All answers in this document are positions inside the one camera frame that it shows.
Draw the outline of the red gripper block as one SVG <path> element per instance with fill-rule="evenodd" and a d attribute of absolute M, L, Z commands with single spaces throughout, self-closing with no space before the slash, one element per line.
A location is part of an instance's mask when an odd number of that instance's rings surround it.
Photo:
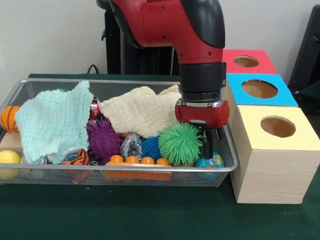
<path fill-rule="evenodd" d="M 227 100 L 214 102 L 186 102 L 179 99 L 175 105 L 175 116 L 179 122 L 206 125 L 204 130 L 206 141 L 203 144 L 203 155 L 212 158 L 213 130 L 217 140 L 220 142 L 225 137 L 224 125 L 228 123 L 230 116 L 230 105 Z"/>

